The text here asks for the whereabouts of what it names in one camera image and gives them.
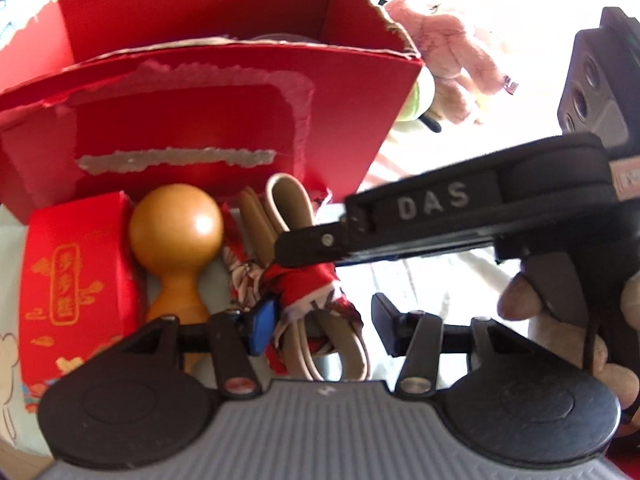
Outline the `person's hand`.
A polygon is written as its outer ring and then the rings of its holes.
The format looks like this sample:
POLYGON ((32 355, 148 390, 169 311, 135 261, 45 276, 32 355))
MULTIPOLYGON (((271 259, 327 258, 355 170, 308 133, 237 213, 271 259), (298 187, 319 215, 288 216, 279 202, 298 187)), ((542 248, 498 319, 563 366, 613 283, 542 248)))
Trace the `person's hand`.
MULTIPOLYGON (((586 330, 552 318, 523 272, 518 272, 502 292, 497 312, 506 321, 529 320, 528 338, 567 362, 582 367, 586 330)), ((596 337, 593 375, 618 397, 621 408, 630 408, 638 398, 639 377, 627 367, 608 360, 608 346, 596 337)))

